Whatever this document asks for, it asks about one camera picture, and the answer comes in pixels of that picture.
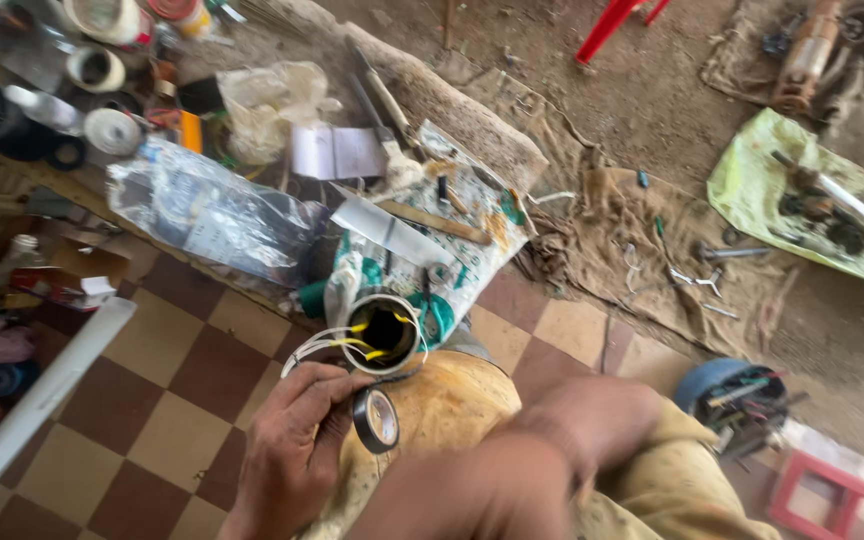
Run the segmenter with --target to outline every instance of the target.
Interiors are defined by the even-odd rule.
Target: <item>dirt floor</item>
[[[618,166],[644,168],[693,194],[705,193],[719,154],[759,110],[697,77],[733,1],[672,2],[652,28],[642,24],[643,9],[584,69],[572,55],[607,0],[464,2],[454,48],[483,68],[501,68],[502,48],[510,46],[522,59],[510,73],[567,111]],[[431,62],[441,51],[445,0],[318,3],[420,59]],[[833,149],[864,167],[864,111],[844,132]],[[810,264],[786,302],[772,353],[768,362],[791,369],[793,384],[813,396],[798,418],[864,454],[864,281]]]

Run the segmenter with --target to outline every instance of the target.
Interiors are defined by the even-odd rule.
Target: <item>hand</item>
[[[353,421],[350,398],[371,381],[305,362],[272,388],[248,428],[238,493],[220,540],[290,538],[319,515]]]
[[[655,390],[626,378],[583,376],[549,388],[499,429],[539,434],[562,451],[580,482],[628,460],[659,421]]]

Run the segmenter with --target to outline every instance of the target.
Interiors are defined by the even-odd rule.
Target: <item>green plastic sheet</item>
[[[786,186],[786,167],[771,155],[775,150],[803,166],[818,169],[864,202],[864,169],[819,146],[813,133],[771,108],[749,120],[729,143],[708,178],[708,202],[739,231],[864,280],[864,251],[852,261],[829,258],[782,240],[770,231],[810,236],[809,241],[844,253],[825,237],[824,226],[809,230],[804,218],[779,214],[783,194],[795,188]]]

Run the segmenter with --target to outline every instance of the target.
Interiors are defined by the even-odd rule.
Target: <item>transparent plastic bag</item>
[[[251,183],[212,159],[150,137],[108,170],[108,205],[154,239],[289,288],[328,209]]]
[[[219,92],[232,124],[228,147],[247,164],[262,166],[282,156],[290,123],[315,128],[319,112],[342,104],[327,98],[326,72],[311,61],[280,61],[271,67],[218,73]]]

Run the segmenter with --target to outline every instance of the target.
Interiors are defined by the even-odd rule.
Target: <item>khaki pants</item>
[[[301,538],[342,538],[397,457],[474,447],[522,407],[508,375],[460,351],[432,352],[420,372],[384,389],[398,413],[398,446],[373,455],[351,430],[342,445],[335,491]],[[745,517],[736,491],[708,450],[715,440],[714,433],[666,399],[647,444],[595,488],[573,498],[576,536],[778,540],[774,528]]]

